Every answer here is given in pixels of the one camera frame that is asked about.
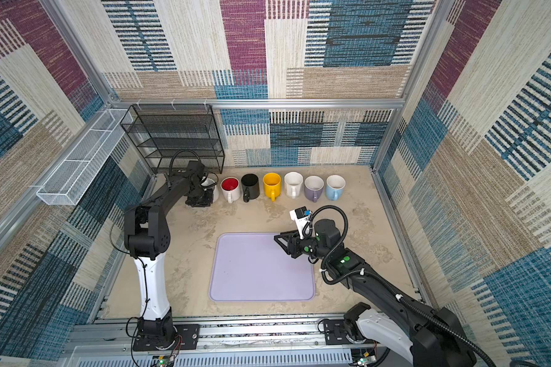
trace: purple mug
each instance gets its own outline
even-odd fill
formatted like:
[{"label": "purple mug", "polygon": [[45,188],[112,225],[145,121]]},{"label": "purple mug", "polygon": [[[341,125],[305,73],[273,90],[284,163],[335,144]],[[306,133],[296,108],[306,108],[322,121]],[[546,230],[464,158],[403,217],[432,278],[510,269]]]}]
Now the purple mug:
[{"label": "purple mug", "polygon": [[310,176],[304,180],[304,196],[312,202],[316,202],[324,191],[324,181],[318,176]]}]

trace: patterned wall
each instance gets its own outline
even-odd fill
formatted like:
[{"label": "patterned wall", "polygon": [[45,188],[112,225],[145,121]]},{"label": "patterned wall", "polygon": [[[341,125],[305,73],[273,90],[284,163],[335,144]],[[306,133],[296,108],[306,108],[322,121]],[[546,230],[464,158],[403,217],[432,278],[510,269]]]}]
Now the patterned wall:
[{"label": "patterned wall", "polygon": [[0,218],[101,106],[39,2],[0,1]]},{"label": "patterned wall", "polygon": [[457,0],[431,55],[385,189],[431,301],[551,366],[551,0]]},{"label": "patterned wall", "polygon": [[121,98],[396,98],[434,0],[61,3]]},{"label": "patterned wall", "polygon": [[[121,139],[77,206],[41,203],[0,253],[0,365],[54,365],[44,361],[57,361],[73,326],[88,321],[119,255],[110,227],[149,182],[129,144]],[[121,247],[118,222],[111,237]]]},{"label": "patterned wall", "polygon": [[225,166],[369,165],[392,110],[214,110]]}]

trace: black metal rack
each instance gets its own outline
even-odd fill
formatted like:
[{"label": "black metal rack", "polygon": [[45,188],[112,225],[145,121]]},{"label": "black metal rack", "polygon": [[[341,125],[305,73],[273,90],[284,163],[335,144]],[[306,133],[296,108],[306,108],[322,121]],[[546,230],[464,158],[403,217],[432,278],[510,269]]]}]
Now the black metal rack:
[{"label": "black metal rack", "polygon": [[[224,149],[212,107],[208,105],[132,105],[131,123],[121,126],[154,173],[169,171],[176,152],[195,151],[211,172],[222,173]],[[180,153],[173,169],[184,169],[196,157]]]}]

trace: wire mesh shelf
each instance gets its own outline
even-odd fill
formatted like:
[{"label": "wire mesh shelf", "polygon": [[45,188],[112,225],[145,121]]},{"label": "wire mesh shelf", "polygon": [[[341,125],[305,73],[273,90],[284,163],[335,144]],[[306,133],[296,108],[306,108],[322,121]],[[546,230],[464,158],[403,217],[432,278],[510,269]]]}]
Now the wire mesh shelf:
[{"label": "wire mesh shelf", "polygon": [[125,109],[106,110],[67,157],[51,173],[37,196],[47,205],[77,205],[116,147],[129,119]]},{"label": "wire mesh shelf", "polygon": [[[154,173],[168,172],[171,158],[184,149],[194,151],[209,171],[223,172],[224,149],[211,106],[133,105],[126,115],[121,126]],[[181,152],[173,169],[195,159]]]}]

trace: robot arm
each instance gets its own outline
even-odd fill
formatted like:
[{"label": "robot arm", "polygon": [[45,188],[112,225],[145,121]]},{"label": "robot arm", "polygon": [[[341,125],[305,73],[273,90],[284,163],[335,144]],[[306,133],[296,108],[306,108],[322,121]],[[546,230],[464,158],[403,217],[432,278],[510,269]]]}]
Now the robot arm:
[{"label": "robot arm", "polygon": [[171,317],[164,275],[165,252],[171,240],[166,214],[182,196],[187,196],[186,204],[192,207],[209,206],[215,184],[202,187],[207,175],[202,163],[190,161],[184,171],[167,176],[159,190],[125,213],[125,248],[134,258],[141,288],[135,351],[150,350],[150,346],[164,350],[175,342],[177,328]]},{"label": "robot arm", "polygon": [[311,262],[322,260],[321,273],[325,283],[342,283],[381,310],[382,313],[376,312],[364,303],[355,305],[345,314],[342,325],[337,322],[337,326],[343,329],[341,331],[346,333],[346,339],[353,343],[363,343],[367,339],[381,342],[417,367],[474,366],[477,360],[469,344],[446,331],[449,329],[465,338],[455,314],[446,308],[436,311],[421,304],[383,279],[363,258],[344,247],[345,234],[341,235],[334,221],[317,221],[315,237],[311,237],[312,219],[322,209],[339,211],[345,219],[344,232],[347,231],[347,218],[341,209],[326,206],[311,213],[303,207],[290,212],[298,231],[282,232],[274,239],[293,258],[307,254],[314,260]]}]

